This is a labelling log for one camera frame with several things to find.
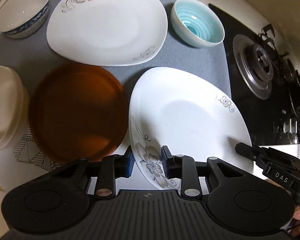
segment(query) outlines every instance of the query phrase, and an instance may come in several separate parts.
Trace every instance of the ribbed black surface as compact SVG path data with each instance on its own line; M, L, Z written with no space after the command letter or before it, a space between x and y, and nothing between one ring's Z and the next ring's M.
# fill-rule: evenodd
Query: ribbed black surface
M34 236L9 231L2 240L241 240L291 239L280 232L253 237L232 233L215 223L198 201L182 199L174 190L121 190L108 201L99 201L90 214L63 232Z

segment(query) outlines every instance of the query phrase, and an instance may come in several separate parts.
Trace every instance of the stacked beige bowl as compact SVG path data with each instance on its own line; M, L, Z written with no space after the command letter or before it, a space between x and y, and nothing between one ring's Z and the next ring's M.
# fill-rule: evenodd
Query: stacked beige bowl
M29 94L18 74L0 66L0 150L12 148L27 126Z

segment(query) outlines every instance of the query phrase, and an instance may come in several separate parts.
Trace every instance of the floral plate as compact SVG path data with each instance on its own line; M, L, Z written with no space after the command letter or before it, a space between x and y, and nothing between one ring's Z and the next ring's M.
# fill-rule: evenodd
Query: floral plate
M167 179L161 147L205 162L217 157L247 172L253 162L238 155L238 142L251 145L234 103L209 82L182 70L156 67L135 85L129 109L129 133L141 173L158 189L180 190L180 179ZM200 178L203 193L208 193Z
M167 30L159 0L61 0L50 17L47 40L71 60L125 66L154 58Z

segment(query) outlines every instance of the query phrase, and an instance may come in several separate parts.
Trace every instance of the black cable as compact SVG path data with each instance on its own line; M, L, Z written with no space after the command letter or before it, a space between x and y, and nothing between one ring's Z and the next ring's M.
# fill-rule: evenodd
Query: black cable
M299 226L300 226L300 224L295 225L295 226L293 226L293 227L288 228L286 231L290 231L290 230L295 229L295 228L297 228L297 227L299 227Z

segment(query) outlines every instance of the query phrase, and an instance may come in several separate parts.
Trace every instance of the gray mat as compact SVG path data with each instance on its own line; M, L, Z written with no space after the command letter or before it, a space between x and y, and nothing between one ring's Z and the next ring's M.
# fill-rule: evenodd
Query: gray mat
M50 15L59 1L50 0ZM104 68L121 82L128 98L130 98L139 77L149 68L156 66L185 70L207 80L228 96L231 96L223 44L204 49L196 49L185 44L176 35L170 24L170 12L175 0L160 1L166 9L169 26L166 41L158 55L140 65ZM13 68L19 74L30 95L33 94L45 75L70 62L70 60L59 56L50 49L46 38L47 25L48 20L36 33L21 40L13 40L4 34L0 35L0 65Z

